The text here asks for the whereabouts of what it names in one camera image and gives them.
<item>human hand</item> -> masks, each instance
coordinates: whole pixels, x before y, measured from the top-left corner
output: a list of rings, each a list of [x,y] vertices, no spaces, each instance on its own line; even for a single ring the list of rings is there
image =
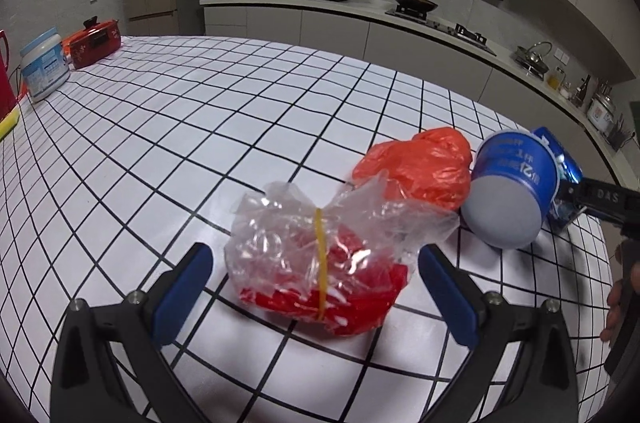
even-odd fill
[[[616,260],[620,262],[620,246],[616,248]],[[640,262],[636,262],[631,268],[631,287],[640,294]],[[613,284],[609,296],[607,297],[607,305],[609,313],[607,313],[607,322],[605,328],[600,333],[600,339],[603,342],[609,342],[613,337],[616,326],[622,321],[622,311],[620,310],[620,298],[622,297],[622,280]]]

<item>crumpled plastic bag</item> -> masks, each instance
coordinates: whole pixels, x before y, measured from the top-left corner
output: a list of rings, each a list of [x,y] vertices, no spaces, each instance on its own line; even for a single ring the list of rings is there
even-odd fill
[[[471,161],[466,138],[451,127],[442,127],[420,132],[409,141],[373,145],[353,169],[352,177],[360,183],[386,170],[390,180],[387,199],[406,194],[457,210],[471,189]]]
[[[387,188],[379,175],[322,210],[295,184],[271,183],[263,196],[246,194],[225,246],[241,300],[321,322],[334,335],[382,325],[420,248],[443,242],[459,225],[456,213],[421,200],[385,199]],[[324,250],[319,238],[326,240]]]

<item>checkered tablecloth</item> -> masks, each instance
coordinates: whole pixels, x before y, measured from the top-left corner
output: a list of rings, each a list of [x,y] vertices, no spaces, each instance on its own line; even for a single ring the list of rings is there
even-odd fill
[[[124,38],[20,109],[2,142],[0,367],[39,421],[69,300],[119,302],[196,240],[213,249],[215,268],[163,353],[215,423],[414,423],[465,358],[419,278],[381,329],[336,339],[239,304],[222,248],[247,190],[289,180],[324,205],[373,143],[453,125],[477,149],[513,121],[360,60],[208,37]],[[502,252],[461,228],[444,250],[484,291],[524,305],[562,300],[580,421],[596,412],[609,382],[597,336],[611,284],[598,222],[545,226],[531,246]],[[493,408],[516,350],[474,420]],[[136,407],[156,419],[122,347],[114,352]]]

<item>blue paper cup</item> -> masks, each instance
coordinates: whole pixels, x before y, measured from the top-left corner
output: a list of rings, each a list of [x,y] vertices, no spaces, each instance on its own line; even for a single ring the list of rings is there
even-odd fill
[[[547,145],[529,132],[502,130],[478,149],[462,216],[487,244],[524,247],[538,236],[559,185]]]

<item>finger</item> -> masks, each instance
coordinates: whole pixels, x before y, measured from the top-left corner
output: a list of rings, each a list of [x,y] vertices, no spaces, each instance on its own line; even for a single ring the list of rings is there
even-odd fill
[[[613,338],[613,329],[603,329],[600,333],[600,339],[603,342],[609,342]]]
[[[620,304],[620,297],[622,297],[622,280],[618,280],[611,291],[609,292],[609,296],[607,297],[607,305],[610,307],[617,306]]]
[[[620,318],[622,317],[622,312],[620,311],[620,306],[615,306],[609,310],[607,313],[607,324],[605,325],[606,329],[613,329],[618,325]]]
[[[631,268],[631,287],[636,293],[640,293],[640,262],[636,262]]]

